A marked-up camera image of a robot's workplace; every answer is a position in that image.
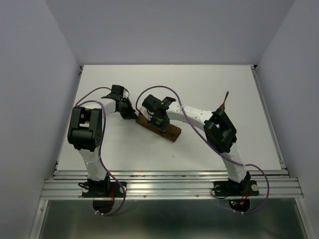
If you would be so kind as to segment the brown cloth napkin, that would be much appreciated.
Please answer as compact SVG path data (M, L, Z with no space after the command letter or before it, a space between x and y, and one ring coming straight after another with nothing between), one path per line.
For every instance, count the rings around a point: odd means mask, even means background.
M157 129L155 126L149 124L147 119L143 115L137 116L136 123L171 142L176 142L176 140L178 139L178 137L181 135L181 132L182 132L181 128L175 125L172 125L170 123L168 124L166 131L162 132L159 129Z

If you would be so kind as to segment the brown wooden spoon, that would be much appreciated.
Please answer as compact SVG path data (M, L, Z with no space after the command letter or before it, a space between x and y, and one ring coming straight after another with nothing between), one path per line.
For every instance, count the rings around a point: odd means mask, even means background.
M227 98L228 98L228 95L229 95L229 91L226 92L225 97L224 97L224 100L223 100L223 103L219 106L219 108L220 108L221 110L225 110L225 103L226 103L226 100L227 100Z

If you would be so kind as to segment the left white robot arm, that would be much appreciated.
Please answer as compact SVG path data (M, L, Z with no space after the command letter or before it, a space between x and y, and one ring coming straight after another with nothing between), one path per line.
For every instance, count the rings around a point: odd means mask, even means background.
M111 190L111 174L101 156L106 116L119 113L124 120L136 119L129 95L120 85L98 87L80 98L71 112L67 140L82 156L88 172L87 182L79 185L99 196L106 196Z

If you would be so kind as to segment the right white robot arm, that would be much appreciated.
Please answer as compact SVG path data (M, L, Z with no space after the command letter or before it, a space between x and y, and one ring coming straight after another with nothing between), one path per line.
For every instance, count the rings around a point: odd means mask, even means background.
M222 158L228 172L231 192L241 194L247 189L251 177L237 149L237 130L225 110L218 108L212 112L204 111L183 105L180 100L171 97L159 100L148 95L139 112L161 132L166 132L171 120L189 124Z

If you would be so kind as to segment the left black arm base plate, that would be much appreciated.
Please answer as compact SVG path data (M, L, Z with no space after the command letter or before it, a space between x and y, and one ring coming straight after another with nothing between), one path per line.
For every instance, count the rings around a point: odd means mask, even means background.
M83 198L124 198L124 192L116 182L86 181L78 183Z

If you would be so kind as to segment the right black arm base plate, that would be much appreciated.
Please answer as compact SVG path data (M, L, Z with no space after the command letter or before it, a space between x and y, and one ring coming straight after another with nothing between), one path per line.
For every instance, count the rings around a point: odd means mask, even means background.
M259 188L255 180L239 184L231 180L215 181L211 189L216 197L259 196Z

